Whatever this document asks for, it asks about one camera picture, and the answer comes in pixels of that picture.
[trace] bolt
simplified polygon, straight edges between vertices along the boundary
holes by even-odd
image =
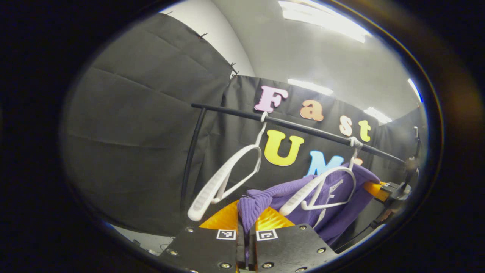
[[[222,268],[231,268],[230,263],[221,263],[219,266],[222,267]]]

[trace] purple knit garment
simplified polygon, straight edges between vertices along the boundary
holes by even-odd
[[[357,218],[358,214],[373,199],[373,196],[362,188],[364,182],[371,181],[379,183],[380,181],[372,172],[359,165],[354,165],[352,171],[356,177],[356,191],[350,202],[344,205],[327,208],[324,218],[314,228],[327,244],[331,244],[338,239],[345,229]],[[299,189],[315,177],[317,177],[317,175],[309,175],[302,179],[279,184],[263,191],[257,189],[248,190],[248,196],[243,196],[238,202],[238,211],[242,219],[244,236],[247,238],[247,241],[249,240],[249,230],[267,207],[270,206],[275,210],[279,210]],[[342,179],[343,183],[331,193],[334,197],[329,198],[331,187]],[[335,171],[325,179],[322,191],[320,192],[315,205],[344,202],[349,198],[352,187],[353,182],[350,174],[344,171]],[[307,203],[310,202],[315,190],[316,189],[305,198]],[[321,211],[321,209],[305,211],[301,206],[298,206],[292,213],[287,215],[287,218],[294,224],[307,223],[313,227],[317,222]],[[248,249],[246,249],[246,258],[248,258]]]

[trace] fluorescent light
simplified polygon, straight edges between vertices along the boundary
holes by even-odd
[[[303,3],[313,7],[286,1],[278,1],[278,3],[283,10],[283,17],[285,19],[318,25],[341,33],[361,43],[365,42],[366,35],[370,36],[369,32],[348,18],[313,1],[303,1]]]
[[[418,97],[418,99],[420,100],[420,102],[422,103],[423,102],[423,99],[421,98],[421,94],[419,93],[418,89],[416,88],[416,85],[414,85],[414,82],[413,80],[411,79],[407,79],[407,82],[409,83],[409,85],[413,88],[414,92],[416,93],[416,96]]]
[[[324,95],[330,95],[330,94],[333,93],[333,90],[328,89],[328,88],[323,87],[323,86],[320,86],[320,85],[313,84],[313,83],[302,82],[302,81],[298,81],[298,80],[294,80],[294,79],[288,79],[288,83],[290,85],[296,85],[296,86],[299,86],[299,87],[310,89],[310,90],[322,93]]]
[[[377,111],[373,107],[367,108],[366,110],[364,110],[364,113],[373,116],[378,121],[380,121],[381,123],[384,123],[384,124],[392,121],[392,119],[390,119],[388,116],[386,116],[383,113]]]

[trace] black rod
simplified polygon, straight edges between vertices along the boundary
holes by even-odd
[[[194,158],[195,148],[197,146],[197,138],[199,137],[200,127],[206,116],[207,109],[202,107],[200,110],[199,118],[197,119],[197,124],[195,125],[194,134],[192,135],[192,141],[190,142],[189,153],[187,154],[187,161],[185,162],[185,168],[183,171],[182,180],[182,192],[180,194],[180,211],[182,214],[185,213],[185,196],[187,191],[187,184],[189,181],[190,166],[192,165],[192,159]]]
[[[215,111],[215,112],[221,112],[221,113],[239,116],[239,117],[243,117],[243,118],[247,118],[247,119],[261,120],[261,115],[258,115],[258,114],[255,114],[255,113],[239,111],[239,110],[234,110],[234,109],[229,109],[229,108],[220,107],[220,106],[211,106],[211,105],[205,105],[205,104],[200,104],[200,103],[192,103],[192,107],[207,109],[207,110]],[[272,117],[266,117],[265,121],[280,125],[282,127],[286,127],[286,128],[289,128],[289,129],[293,129],[293,130],[296,130],[296,131],[307,133],[309,135],[325,138],[325,139],[328,139],[328,140],[331,140],[331,141],[334,141],[334,142],[338,142],[338,143],[350,146],[350,139],[348,139],[346,137],[334,135],[334,134],[331,134],[331,133],[328,133],[328,132],[325,132],[325,131],[322,131],[322,130],[318,130],[318,129],[315,129],[315,128],[311,128],[311,127],[308,127],[308,126],[304,126],[304,125],[301,125],[301,124],[298,124],[298,123],[294,123],[294,122],[290,122],[290,121],[286,121],[286,120],[282,120],[282,119],[277,119],[277,118],[272,118]],[[361,150],[368,152],[370,154],[385,158],[385,159],[392,160],[392,161],[399,163],[401,165],[404,165],[404,166],[406,165],[406,162],[404,162],[403,160],[401,160],[401,159],[399,159],[399,158],[397,158],[393,155],[390,155],[388,153],[385,153],[385,152],[383,152],[379,149],[371,147],[369,145],[363,144]]]

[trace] white hanger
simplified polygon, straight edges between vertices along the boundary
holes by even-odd
[[[279,212],[282,215],[284,215],[284,216],[289,215],[291,212],[293,212],[293,210],[299,204],[301,204],[301,207],[302,207],[303,210],[323,209],[323,211],[320,214],[319,219],[317,220],[317,223],[315,224],[315,226],[316,226],[322,220],[322,218],[323,218],[323,216],[325,214],[325,209],[327,209],[329,207],[343,205],[343,204],[346,204],[346,203],[348,203],[350,201],[350,199],[352,198],[352,195],[354,194],[354,191],[356,189],[356,177],[355,177],[354,173],[352,172],[352,167],[354,166],[354,160],[357,157],[358,150],[360,148],[362,148],[362,145],[363,144],[360,141],[358,141],[358,139],[355,136],[350,137],[349,139],[350,139],[350,146],[351,147],[355,147],[354,154],[352,155],[352,157],[350,159],[349,167],[342,167],[342,166],[340,166],[340,167],[332,168],[332,169],[330,169],[330,170],[322,173],[321,175],[315,177],[310,182],[308,182],[308,184],[306,184],[299,191],[297,191],[297,193],[295,193],[279,209]],[[325,204],[325,205],[314,205],[315,204],[315,201],[317,201],[317,198],[320,195],[320,191],[322,190],[322,187],[323,187],[323,185],[325,183],[325,179],[327,178],[327,176],[329,174],[333,173],[334,171],[345,171],[345,172],[349,173],[350,176],[352,177],[352,181],[354,183],[354,187],[352,189],[352,192],[350,193],[350,196],[349,196],[348,200],[345,201],[345,202],[340,202],[340,203]],[[313,194],[313,197],[311,198],[310,203],[307,204],[307,202],[305,201],[305,198],[312,192],[313,189],[315,189],[315,187],[317,187],[317,190]]]
[[[189,211],[187,212],[187,215],[192,221],[200,221],[202,219],[202,216],[204,216],[204,213],[206,212],[210,203],[216,204],[220,202],[222,199],[230,195],[233,191],[235,191],[242,184],[244,184],[244,182],[251,178],[251,176],[259,171],[259,167],[261,165],[261,148],[259,147],[259,143],[261,142],[261,136],[266,129],[266,122],[264,122],[264,119],[267,116],[267,112],[264,112],[261,116],[260,121],[263,122],[263,128],[256,137],[256,143],[253,145],[248,145],[235,153],[228,161],[226,161],[226,163],[224,163],[224,165],[222,165],[222,167],[209,179],[207,184],[205,184],[205,186],[202,188],[202,190],[190,206]],[[232,168],[247,152],[252,149],[256,149],[258,151],[258,160],[256,161],[254,171],[246,176],[244,179],[239,181],[237,184],[232,186],[230,189],[224,191],[226,189],[227,181],[229,180]]]

